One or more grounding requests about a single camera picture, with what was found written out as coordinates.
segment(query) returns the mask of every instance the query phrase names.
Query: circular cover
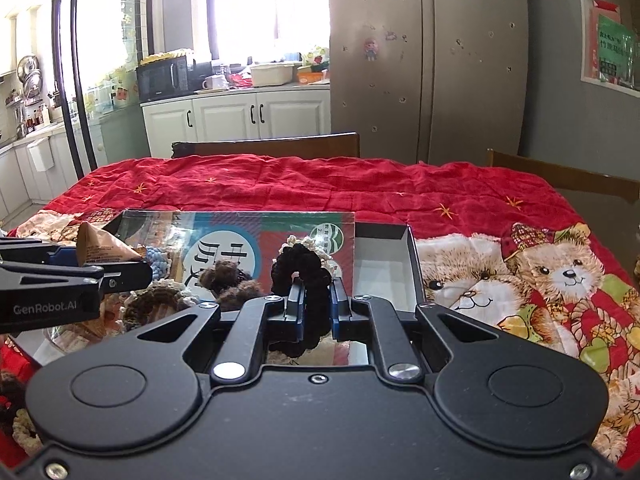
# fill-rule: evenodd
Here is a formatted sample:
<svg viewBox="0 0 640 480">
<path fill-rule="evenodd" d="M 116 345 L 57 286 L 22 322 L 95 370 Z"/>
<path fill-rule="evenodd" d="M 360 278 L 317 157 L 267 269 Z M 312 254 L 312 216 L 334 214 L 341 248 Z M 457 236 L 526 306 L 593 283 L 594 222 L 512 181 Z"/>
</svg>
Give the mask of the circular cover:
<svg viewBox="0 0 640 480">
<path fill-rule="evenodd" d="M 35 69 L 29 72 L 27 79 L 25 79 L 22 85 L 22 94 L 25 99 L 33 99 L 40 94 L 42 89 L 42 74 L 40 70 Z"/>
<path fill-rule="evenodd" d="M 15 73 L 18 76 L 18 79 L 20 80 L 21 83 L 24 83 L 25 81 L 27 81 L 27 76 L 33 72 L 34 70 L 37 70 L 40 68 L 40 62 L 38 61 L 38 58 L 35 56 L 24 56 L 19 62 L 18 62 L 18 68 L 15 70 Z"/>
</svg>

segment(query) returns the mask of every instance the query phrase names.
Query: silver refrigerator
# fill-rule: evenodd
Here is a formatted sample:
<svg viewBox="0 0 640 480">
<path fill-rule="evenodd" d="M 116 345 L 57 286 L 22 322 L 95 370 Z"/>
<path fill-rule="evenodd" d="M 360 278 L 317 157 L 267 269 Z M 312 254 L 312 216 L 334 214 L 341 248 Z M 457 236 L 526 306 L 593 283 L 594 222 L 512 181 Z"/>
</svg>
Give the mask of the silver refrigerator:
<svg viewBox="0 0 640 480">
<path fill-rule="evenodd" d="M 411 164 L 517 153 L 527 0 L 330 0 L 332 132 Z"/>
</svg>

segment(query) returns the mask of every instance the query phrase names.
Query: wooden chair back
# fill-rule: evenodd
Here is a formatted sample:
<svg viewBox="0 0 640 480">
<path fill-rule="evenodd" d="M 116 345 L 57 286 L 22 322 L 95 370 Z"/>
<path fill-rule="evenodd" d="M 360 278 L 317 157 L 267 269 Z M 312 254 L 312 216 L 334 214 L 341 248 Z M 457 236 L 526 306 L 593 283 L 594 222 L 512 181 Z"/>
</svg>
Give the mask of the wooden chair back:
<svg viewBox="0 0 640 480">
<path fill-rule="evenodd" d="M 577 170 L 524 156 L 507 155 L 488 150 L 487 165 L 535 174 L 558 189 L 619 196 L 631 204 L 640 197 L 640 182 L 637 180 Z"/>
<path fill-rule="evenodd" d="M 360 156 L 360 136 L 331 134 L 290 139 L 226 140 L 221 142 L 174 142 L 172 158 L 189 155 L 298 156 L 304 159 Z"/>
</svg>

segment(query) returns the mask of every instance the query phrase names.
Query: black scrunchie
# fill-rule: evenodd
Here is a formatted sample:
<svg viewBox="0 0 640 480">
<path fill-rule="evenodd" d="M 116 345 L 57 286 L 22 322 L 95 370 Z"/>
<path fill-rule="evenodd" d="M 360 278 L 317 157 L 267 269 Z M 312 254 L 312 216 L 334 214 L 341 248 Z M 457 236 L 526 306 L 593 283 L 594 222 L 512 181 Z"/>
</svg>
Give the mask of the black scrunchie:
<svg viewBox="0 0 640 480">
<path fill-rule="evenodd" d="M 284 247 L 271 267 L 271 291 L 286 298 L 291 290 L 291 275 L 294 272 L 298 273 L 306 290 L 304 336 L 298 343 L 279 342 L 270 346 L 270 350 L 280 351 L 291 358 L 300 357 L 305 350 L 318 346 L 320 338 L 331 331 L 328 289 L 332 281 L 331 273 L 322 266 L 318 255 L 304 245 Z"/>
</svg>

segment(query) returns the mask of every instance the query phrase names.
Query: bear eye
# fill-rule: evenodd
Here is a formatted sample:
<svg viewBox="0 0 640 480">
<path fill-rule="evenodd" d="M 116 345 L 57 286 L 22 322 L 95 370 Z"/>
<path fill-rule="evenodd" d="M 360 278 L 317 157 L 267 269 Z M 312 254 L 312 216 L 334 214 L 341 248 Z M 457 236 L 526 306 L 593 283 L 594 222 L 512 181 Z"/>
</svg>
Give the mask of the bear eye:
<svg viewBox="0 0 640 480">
<path fill-rule="evenodd" d="M 441 288 L 444 288 L 444 285 L 442 284 L 442 282 L 439 282 L 437 280 L 431 280 L 429 283 L 427 283 L 427 287 L 429 287 L 431 290 L 440 290 Z"/>
</svg>

